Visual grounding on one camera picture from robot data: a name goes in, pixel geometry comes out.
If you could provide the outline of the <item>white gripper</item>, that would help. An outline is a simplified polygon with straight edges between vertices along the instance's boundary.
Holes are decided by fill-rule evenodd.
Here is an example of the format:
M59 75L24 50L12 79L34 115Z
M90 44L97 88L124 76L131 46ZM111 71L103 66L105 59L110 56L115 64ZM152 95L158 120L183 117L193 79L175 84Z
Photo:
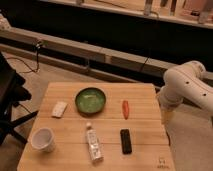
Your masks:
M162 123L168 124L173 116L173 113L168 110L174 110L182 103L182 96L176 93L168 86L163 86L157 94L157 99L162 111Z

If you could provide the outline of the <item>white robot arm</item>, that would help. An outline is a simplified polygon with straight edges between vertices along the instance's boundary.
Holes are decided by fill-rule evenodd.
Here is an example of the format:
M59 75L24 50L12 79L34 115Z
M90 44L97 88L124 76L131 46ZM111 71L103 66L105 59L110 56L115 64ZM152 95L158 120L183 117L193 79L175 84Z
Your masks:
M162 123L168 124L173 110L186 98L213 116L213 87L202 81L206 72L199 61L189 61L165 71L164 85L157 94Z

